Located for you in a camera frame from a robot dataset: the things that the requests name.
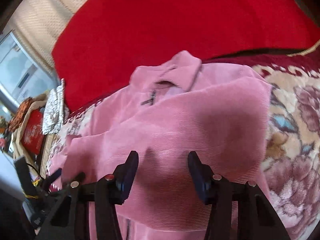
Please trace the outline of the pink corduroy jacket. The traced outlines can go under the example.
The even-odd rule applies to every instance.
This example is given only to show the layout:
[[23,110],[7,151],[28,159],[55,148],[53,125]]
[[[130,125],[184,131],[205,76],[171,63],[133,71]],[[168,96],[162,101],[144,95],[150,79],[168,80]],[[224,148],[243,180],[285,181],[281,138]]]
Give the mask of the pink corduroy jacket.
[[92,183],[131,151],[139,166],[130,195],[117,207],[129,239],[203,239],[210,208],[201,203],[187,156],[230,181],[255,180],[269,193],[265,157],[272,87],[251,67],[204,64],[187,51],[160,66],[140,66],[128,86],[93,110],[79,135],[69,135],[47,171],[61,187],[80,172]]

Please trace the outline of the beige fabric bag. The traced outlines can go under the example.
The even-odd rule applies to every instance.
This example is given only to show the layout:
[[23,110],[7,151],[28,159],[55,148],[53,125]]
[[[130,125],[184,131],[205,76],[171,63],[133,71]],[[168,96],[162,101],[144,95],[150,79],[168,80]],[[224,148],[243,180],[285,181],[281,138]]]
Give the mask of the beige fabric bag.
[[14,149],[13,158],[16,160],[19,157],[25,157],[26,162],[30,165],[29,170],[33,176],[44,177],[45,172],[44,168],[42,167],[43,155],[44,155],[44,148],[47,140],[47,136],[44,135],[44,139],[41,146],[41,151],[39,155],[33,155],[29,153],[22,145],[22,137],[25,127],[27,125],[27,121],[29,116],[33,110],[38,109],[42,114],[44,112],[44,108],[47,102],[48,94],[43,93],[38,96],[33,97],[33,102],[29,107],[24,120],[20,127],[12,132],[12,145]]

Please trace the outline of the red gift box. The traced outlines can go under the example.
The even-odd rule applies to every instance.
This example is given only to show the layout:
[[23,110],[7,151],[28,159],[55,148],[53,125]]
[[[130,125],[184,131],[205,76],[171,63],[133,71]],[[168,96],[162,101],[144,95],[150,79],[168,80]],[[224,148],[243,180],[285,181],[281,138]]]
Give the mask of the red gift box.
[[43,114],[38,110],[33,110],[27,121],[23,132],[22,145],[33,155],[39,155],[41,151],[44,135],[42,133]]

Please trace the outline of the white patterned cloth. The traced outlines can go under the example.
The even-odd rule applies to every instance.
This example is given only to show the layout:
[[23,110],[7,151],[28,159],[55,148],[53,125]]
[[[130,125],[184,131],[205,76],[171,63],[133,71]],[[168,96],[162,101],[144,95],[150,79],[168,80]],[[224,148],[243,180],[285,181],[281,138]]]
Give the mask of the white patterned cloth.
[[49,92],[43,113],[43,135],[56,134],[60,131],[67,107],[65,105],[65,80]]

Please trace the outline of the orange knitted item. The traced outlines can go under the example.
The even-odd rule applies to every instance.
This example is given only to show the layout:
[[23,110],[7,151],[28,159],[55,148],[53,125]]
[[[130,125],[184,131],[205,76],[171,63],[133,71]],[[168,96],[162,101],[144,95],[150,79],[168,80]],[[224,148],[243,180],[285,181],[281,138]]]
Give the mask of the orange knitted item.
[[20,104],[16,115],[9,122],[9,132],[14,132],[16,129],[20,127],[32,102],[33,99],[31,97],[28,97]]

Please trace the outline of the floral plush blanket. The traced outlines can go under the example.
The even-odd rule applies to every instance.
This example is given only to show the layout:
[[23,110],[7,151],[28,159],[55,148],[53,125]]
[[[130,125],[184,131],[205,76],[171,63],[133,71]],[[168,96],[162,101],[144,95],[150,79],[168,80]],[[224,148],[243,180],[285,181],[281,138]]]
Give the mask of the floral plush blanket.
[[[306,239],[319,215],[319,56],[261,55],[204,64],[209,63],[249,66],[271,85],[261,163],[269,189],[266,196],[291,239]],[[61,128],[47,168],[53,154],[63,149],[67,136],[79,135],[100,103]]]

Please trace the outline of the red quilt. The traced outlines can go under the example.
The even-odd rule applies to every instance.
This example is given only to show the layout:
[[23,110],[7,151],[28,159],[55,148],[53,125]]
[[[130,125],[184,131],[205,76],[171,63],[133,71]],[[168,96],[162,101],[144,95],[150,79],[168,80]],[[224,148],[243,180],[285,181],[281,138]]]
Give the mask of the red quilt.
[[129,83],[138,66],[180,51],[210,59],[244,50],[304,49],[319,27],[294,0],[88,0],[52,56],[76,111]]

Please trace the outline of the beige dotted curtain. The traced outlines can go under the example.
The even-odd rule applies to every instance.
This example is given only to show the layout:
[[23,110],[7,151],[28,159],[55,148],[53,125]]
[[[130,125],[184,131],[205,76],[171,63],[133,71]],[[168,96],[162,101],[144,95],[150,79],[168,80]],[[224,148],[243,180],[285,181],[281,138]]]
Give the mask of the beige dotted curtain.
[[53,48],[66,25],[87,0],[23,0],[9,27],[31,58],[50,76]]

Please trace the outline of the window frame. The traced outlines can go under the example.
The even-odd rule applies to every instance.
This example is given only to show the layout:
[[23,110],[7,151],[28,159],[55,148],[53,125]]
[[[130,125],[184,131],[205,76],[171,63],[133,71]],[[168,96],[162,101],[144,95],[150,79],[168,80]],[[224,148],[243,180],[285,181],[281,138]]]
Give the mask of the window frame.
[[28,55],[12,31],[1,35],[1,116],[9,120],[23,100],[58,83]]

